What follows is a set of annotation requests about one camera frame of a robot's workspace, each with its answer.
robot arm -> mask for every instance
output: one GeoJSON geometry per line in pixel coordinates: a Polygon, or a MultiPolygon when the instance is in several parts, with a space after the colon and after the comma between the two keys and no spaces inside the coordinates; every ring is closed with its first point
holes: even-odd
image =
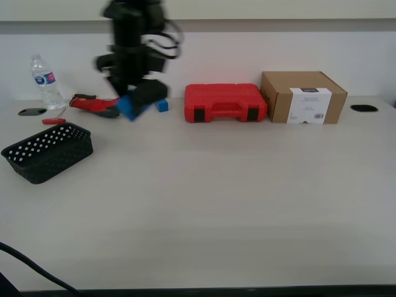
{"type": "Polygon", "coordinates": [[[161,0],[112,0],[103,12],[103,16],[113,20],[114,45],[112,54],[96,58],[96,67],[100,72],[107,70],[107,77],[121,99],[127,97],[138,116],[143,106],[164,99],[168,87],[159,80],[147,80],[144,77],[150,71],[162,72],[167,59],[179,56],[179,41],[164,33],[166,23],[161,0]],[[175,56],[163,54],[148,43],[142,41],[144,35],[160,35],[169,38],[174,46],[161,46],[166,50],[176,50],[175,56]]]}

red handle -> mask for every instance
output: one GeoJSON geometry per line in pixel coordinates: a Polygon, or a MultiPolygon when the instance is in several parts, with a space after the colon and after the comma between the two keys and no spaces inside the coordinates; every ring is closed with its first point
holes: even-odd
{"type": "Polygon", "coordinates": [[[42,120],[44,125],[59,125],[66,123],[65,119],[44,119],[42,120]]]}

bottle label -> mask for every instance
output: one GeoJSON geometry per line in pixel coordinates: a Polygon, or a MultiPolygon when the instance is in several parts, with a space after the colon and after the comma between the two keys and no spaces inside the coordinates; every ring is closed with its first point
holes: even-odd
{"type": "Polygon", "coordinates": [[[56,82],[55,76],[52,72],[49,74],[45,74],[45,75],[35,76],[35,80],[38,85],[44,85],[44,84],[50,85],[50,84],[56,82]]]}

water bottle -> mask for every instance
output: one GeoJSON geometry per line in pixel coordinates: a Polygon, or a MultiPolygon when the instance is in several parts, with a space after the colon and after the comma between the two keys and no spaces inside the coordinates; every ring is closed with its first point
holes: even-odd
{"type": "Polygon", "coordinates": [[[39,54],[32,55],[30,70],[36,84],[41,90],[43,101],[48,110],[60,110],[65,107],[65,102],[56,87],[55,76],[50,65],[39,54]]]}

black basket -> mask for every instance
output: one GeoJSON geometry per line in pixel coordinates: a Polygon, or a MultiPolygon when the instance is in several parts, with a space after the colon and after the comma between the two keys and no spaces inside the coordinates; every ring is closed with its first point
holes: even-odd
{"type": "Polygon", "coordinates": [[[93,153],[91,132],[64,123],[2,150],[16,173],[41,184],[93,153]]]}

